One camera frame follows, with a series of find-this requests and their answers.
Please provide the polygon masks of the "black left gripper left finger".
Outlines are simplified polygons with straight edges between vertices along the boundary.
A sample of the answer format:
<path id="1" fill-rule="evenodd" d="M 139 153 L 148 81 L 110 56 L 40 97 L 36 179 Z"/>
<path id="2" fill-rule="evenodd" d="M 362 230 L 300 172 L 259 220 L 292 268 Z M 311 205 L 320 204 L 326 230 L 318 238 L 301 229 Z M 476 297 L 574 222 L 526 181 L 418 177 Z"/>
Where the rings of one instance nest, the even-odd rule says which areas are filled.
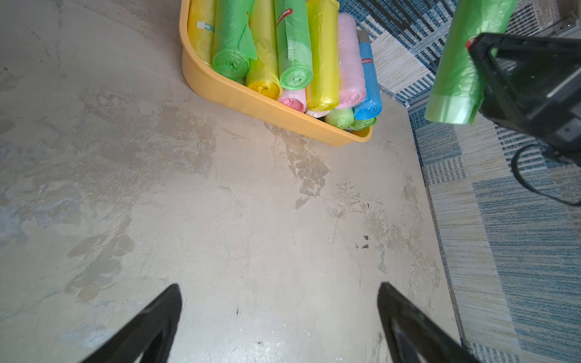
<path id="1" fill-rule="evenodd" d="M 84 361 L 167 362 L 181 311 L 181 290 L 171 284 Z"/>

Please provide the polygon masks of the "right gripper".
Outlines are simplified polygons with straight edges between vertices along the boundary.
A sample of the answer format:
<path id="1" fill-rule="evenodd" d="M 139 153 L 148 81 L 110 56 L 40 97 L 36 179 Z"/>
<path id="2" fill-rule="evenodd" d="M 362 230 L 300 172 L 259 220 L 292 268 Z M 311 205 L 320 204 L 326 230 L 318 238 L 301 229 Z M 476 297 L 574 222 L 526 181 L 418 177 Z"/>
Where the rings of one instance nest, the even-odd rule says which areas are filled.
<path id="1" fill-rule="evenodd" d="M 580 40 L 482 33 L 467 43 L 484 78 L 481 113 L 580 165 Z"/>

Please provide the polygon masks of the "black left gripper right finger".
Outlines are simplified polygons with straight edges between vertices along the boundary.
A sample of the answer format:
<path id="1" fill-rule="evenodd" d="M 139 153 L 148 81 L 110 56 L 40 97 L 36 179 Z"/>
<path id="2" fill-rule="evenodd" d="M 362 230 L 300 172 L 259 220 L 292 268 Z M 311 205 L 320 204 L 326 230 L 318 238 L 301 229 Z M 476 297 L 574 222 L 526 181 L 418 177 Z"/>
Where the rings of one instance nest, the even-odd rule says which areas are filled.
<path id="1" fill-rule="evenodd" d="M 392 284 L 381 284 L 377 306 L 392 361 L 478 363 Z"/>

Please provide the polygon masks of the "green roll with red label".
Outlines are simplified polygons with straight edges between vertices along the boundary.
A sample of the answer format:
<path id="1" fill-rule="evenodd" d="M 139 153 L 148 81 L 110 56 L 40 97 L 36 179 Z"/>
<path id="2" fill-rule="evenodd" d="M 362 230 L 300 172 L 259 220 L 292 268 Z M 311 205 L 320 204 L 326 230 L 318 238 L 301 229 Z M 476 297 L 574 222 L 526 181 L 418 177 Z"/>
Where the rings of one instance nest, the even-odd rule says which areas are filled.
<path id="1" fill-rule="evenodd" d="M 460 0 L 430 92 L 425 119 L 465 125 L 474 122 L 484 99 L 485 81 L 468 47 L 482 33 L 504 33 L 515 0 Z"/>

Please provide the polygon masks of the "blue trash bag roll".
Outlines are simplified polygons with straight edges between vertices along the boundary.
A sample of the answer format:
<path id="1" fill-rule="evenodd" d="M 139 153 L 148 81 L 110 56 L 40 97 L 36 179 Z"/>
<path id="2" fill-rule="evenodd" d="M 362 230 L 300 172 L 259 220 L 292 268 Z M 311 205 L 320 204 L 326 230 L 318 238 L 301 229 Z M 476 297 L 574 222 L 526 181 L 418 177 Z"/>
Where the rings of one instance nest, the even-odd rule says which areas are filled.
<path id="1" fill-rule="evenodd" d="M 374 119 L 378 117 L 383 110 L 381 89 L 378 83 L 369 33 L 365 30 L 359 30 L 358 38 L 359 52 L 366 81 L 366 98 L 361 104 L 354 108 L 354 116 L 357 120 Z"/>

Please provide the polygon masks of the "fat green roll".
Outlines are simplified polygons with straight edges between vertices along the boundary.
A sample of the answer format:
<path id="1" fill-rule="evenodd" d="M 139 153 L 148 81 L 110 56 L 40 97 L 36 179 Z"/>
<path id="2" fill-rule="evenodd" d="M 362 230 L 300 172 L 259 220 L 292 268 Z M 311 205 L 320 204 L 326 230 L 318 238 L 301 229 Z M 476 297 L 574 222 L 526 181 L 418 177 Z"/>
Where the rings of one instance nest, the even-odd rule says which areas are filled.
<path id="1" fill-rule="evenodd" d="M 347 128 L 351 132 L 358 132 L 363 131 L 373 125 L 376 124 L 378 121 L 377 117 L 373 117 L 372 119 L 354 119 L 353 123 Z"/>

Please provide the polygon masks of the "pink roll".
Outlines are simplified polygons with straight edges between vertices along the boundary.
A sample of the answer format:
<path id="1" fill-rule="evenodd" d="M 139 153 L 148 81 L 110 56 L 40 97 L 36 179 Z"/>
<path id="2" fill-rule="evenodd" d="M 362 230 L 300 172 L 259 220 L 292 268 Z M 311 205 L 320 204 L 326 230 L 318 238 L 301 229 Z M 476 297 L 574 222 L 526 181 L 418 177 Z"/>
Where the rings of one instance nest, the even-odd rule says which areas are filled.
<path id="1" fill-rule="evenodd" d="M 352 15 L 338 15 L 337 39 L 340 62 L 340 103 L 337 109 L 348 109 L 366 98 L 366 81 L 359 50 L 356 22 Z"/>
<path id="2" fill-rule="evenodd" d="M 278 98 L 278 102 L 300 113 L 305 113 L 307 111 L 306 90 L 283 89 L 281 96 Z"/>

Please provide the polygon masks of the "light green roll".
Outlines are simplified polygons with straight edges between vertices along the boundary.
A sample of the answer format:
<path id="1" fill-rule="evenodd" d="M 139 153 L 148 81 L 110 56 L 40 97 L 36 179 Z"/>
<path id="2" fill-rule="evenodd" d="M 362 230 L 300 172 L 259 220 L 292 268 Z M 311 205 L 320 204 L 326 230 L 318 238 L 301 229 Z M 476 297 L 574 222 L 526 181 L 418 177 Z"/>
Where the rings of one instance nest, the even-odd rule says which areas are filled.
<path id="1" fill-rule="evenodd" d="M 325 116 L 325 122 L 338 129 L 349 129 L 354 123 L 354 112 L 352 108 L 334 109 Z"/>

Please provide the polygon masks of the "short green roll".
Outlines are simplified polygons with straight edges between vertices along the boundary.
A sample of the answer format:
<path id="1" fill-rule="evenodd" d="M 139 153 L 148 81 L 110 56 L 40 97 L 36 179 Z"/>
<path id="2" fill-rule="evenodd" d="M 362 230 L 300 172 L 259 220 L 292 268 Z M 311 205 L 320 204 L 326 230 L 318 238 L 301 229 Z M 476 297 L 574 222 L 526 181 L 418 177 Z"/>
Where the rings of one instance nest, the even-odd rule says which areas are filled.
<path id="1" fill-rule="evenodd" d="M 279 81 L 284 89 L 305 89 L 313 80 L 307 2 L 275 0 Z"/>

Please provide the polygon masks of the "yellow trash bag roll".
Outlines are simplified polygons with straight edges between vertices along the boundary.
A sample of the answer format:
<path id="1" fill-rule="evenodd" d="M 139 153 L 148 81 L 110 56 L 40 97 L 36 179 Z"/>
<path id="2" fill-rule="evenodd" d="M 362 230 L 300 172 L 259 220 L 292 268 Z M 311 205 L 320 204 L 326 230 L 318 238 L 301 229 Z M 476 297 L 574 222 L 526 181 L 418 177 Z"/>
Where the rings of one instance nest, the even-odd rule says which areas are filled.
<path id="1" fill-rule="evenodd" d="M 187 31 L 190 43 L 201 60 L 212 67 L 216 0 L 191 0 Z"/>

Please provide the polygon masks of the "white roll with blue band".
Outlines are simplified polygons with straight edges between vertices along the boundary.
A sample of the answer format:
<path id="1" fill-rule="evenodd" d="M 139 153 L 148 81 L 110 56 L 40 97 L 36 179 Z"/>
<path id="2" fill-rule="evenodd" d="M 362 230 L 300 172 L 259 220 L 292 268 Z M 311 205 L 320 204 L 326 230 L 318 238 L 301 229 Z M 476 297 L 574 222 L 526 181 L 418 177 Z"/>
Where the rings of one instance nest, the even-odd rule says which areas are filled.
<path id="1" fill-rule="evenodd" d="M 311 117 L 316 118 L 316 119 L 323 118 L 323 117 L 327 116 L 329 113 L 330 113 L 329 110 L 327 110 L 327 111 L 307 110 L 306 111 L 306 115 L 311 116 Z"/>

